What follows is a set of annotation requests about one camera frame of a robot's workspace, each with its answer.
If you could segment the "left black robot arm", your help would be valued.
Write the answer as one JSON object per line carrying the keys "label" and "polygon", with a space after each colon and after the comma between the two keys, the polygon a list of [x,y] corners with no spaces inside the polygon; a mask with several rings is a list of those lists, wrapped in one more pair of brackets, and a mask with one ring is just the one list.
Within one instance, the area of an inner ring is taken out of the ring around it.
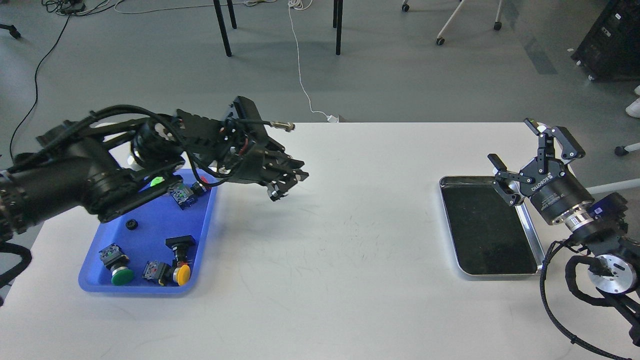
{"label": "left black robot arm", "polygon": [[272,201],[284,198],[309,174],[266,126],[295,129],[290,122],[264,121],[254,101],[237,96],[220,120],[118,104],[39,136],[40,151],[19,153],[1,171],[1,251],[20,258],[2,272],[2,287],[32,262],[29,249],[11,242],[15,234],[75,207],[109,223],[181,184],[178,170],[185,163],[192,173],[201,169],[214,178],[197,178],[189,187],[194,193],[256,183]]}

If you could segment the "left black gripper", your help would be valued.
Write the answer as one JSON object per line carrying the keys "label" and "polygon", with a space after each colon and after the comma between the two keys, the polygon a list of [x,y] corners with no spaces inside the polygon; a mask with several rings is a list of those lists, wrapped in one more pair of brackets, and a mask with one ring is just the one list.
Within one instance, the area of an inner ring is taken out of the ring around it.
{"label": "left black gripper", "polygon": [[253,145],[243,155],[232,149],[220,157],[220,167],[229,171],[220,182],[266,186],[273,202],[285,198],[290,188],[309,177],[302,170],[305,162],[287,155],[282,145]]}

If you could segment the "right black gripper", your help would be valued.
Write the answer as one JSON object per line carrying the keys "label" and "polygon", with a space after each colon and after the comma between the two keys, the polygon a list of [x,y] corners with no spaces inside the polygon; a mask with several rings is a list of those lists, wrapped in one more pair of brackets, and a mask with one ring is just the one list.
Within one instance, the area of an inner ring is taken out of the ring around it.
{"label": "right black gripper", "polygon": [[[507,167],[496,153],[487,159],[496,170],[492,182],[496,193],[510,206],[521,205],[524,196],[547,224],[553,225],[557,218],[576,207],[594,203],[592,195],[578,182],[567,164],[586,155],[585,150],[566,127],[547,127],[532,118],[523,120],[538,137],[535,158],[521,173],[507,171]],[[510,188],[511,182],[519,183],[519,190]]]}

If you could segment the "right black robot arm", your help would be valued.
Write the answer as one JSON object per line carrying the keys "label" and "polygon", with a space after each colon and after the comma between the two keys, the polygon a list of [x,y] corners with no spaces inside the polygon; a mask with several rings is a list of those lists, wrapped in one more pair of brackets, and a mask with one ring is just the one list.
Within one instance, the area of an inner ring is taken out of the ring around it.
{"label": "right black robot arm", "polygon": [[539,281],[542,305],[572,344],[617,360],[617,355],[586,342],[558,321],[547,302],[546,276],[558,251],[572,251],[565,266],[567,289],[588,305],[617,310],[630,324],[628,334],[638,346],[639,303],[630,294],[639,292],[640,251],[639,242],[627,234],[627,199],[612,192],[595,201],[578,181],[569,163],[583,158],[585,150],[566,127],[547,127],[532,118],[524,123],[537,137],[537,153],[517,172],[508,171],[496,153],[489,153],[493,188],[510,207],[528,199],[547,224],[564,224],[569,229],[570,236],[554,241],[544,255]]}

